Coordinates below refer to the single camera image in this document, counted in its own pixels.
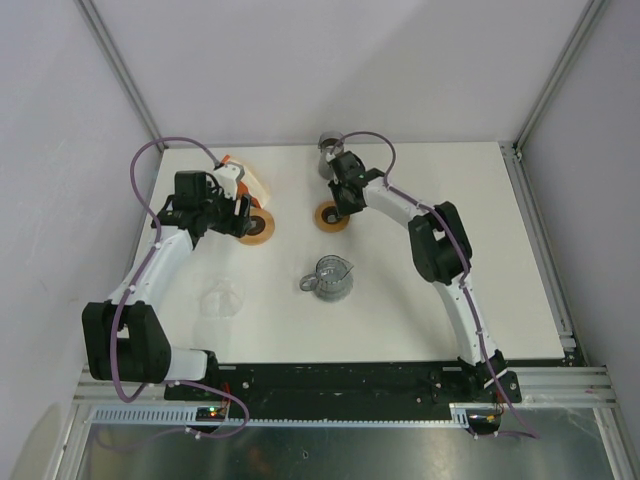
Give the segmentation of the glass coffee server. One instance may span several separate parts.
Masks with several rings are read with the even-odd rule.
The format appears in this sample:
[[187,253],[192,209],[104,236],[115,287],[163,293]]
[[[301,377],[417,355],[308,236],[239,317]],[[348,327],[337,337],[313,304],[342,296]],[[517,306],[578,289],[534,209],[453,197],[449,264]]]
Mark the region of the glass coffee server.
[[338,255],[325,255],[317,261],[312,273],[300,279],[299,288],[324,302],[341,301],[353,289],[353,268],[351,262]]

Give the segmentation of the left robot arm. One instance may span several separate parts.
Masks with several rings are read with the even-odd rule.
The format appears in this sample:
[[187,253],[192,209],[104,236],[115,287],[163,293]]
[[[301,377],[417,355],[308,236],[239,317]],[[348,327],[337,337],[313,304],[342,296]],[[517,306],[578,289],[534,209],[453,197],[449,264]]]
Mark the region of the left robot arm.
[[175,174],[173,194],[152,216],[147,254],[106,301],[90,302],[82,312],[93,378],[151,384],[186,380],[187,389],[202,400],[219,392],[213,353],[172,346],[158,310],[205,234],[241,238],[248,232],[252,198],[241,186],[244,175],[237,163]]

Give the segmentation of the orange coffee filter pack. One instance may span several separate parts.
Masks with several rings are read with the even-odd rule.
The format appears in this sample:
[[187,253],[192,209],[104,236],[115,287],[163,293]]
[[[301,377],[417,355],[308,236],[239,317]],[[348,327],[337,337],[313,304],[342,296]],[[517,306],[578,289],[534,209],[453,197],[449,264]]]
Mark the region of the orange coffee filter pack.
[[246,161],[231,155],[225,155],[222,159],[222,163],[234,163],[243,167],[244,176],[240,180],[240,190],[253,197],[252,202],[257,208],[264,209],[271,199],[271,192],[267,183],[260,179],[256,174],[255,169]]

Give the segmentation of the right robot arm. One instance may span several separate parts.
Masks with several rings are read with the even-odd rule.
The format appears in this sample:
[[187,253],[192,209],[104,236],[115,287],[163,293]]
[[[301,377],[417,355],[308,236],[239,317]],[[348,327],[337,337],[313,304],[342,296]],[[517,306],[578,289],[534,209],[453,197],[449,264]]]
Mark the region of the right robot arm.
[[414,267],[440,295],[453,328],[464,372],[463,393],[473,401],[484,401],[497,391],[498,399],[511,403],[507,362],[476,305],[472,248],[455,205],[429,206],[412,198],[390,184],[386,173],[366,169],[350,151],[324,153],[321,163],[329,173],[338,216],[371,208],[407,230]]

